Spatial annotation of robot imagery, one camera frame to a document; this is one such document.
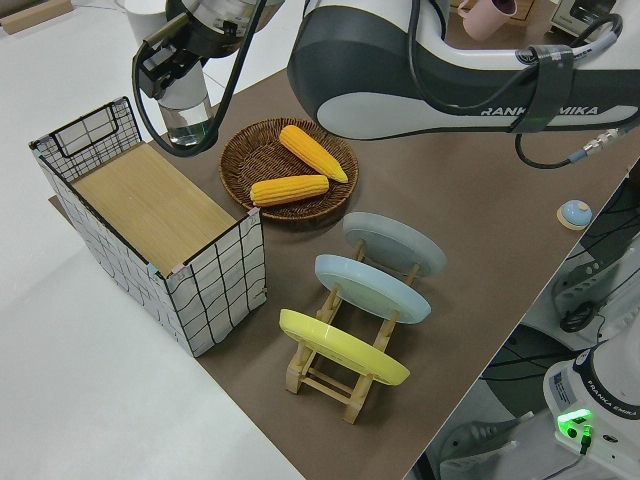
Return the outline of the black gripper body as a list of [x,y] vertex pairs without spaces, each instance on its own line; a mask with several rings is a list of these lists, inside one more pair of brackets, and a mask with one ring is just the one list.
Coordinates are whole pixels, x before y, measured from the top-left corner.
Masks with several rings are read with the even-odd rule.
[[180,14],[188,22],[176,32],[145,50],[146,63],[163,63],[170,59],[178,63],[194,63],[201,59],[226,57],[237,51],[246,34],[249,9],[166,9],[161,26]]

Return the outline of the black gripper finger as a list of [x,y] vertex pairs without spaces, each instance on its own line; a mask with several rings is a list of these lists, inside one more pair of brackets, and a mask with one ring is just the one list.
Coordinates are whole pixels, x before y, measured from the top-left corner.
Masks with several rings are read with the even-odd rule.
[[201,56],[189,50],[177,49],[172,55],[172,79],[182,79],[201,61]]
[[170,49],[142,45],[135,60],[135,88],[148,98],[160,100],[173,82],[172,57]]

